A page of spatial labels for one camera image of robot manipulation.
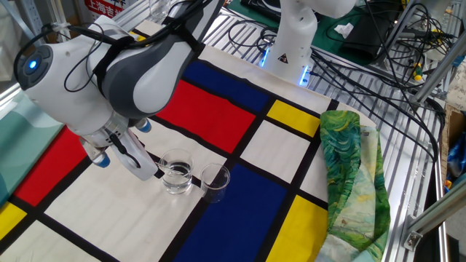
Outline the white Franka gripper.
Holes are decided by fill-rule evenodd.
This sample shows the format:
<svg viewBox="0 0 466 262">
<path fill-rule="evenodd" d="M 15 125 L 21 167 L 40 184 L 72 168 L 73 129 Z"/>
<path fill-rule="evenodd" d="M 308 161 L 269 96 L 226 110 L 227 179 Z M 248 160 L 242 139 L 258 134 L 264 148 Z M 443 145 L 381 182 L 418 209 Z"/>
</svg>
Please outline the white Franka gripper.
<svg viewBox="0 0 466 262">
<path fill-rule="evenodd" d="M 120 136 L 113 132 L 109 138 L 118 160 L 137 178 L 146 181 L 157 173 L 157 165 L 131 130 Z"/>
</svg>

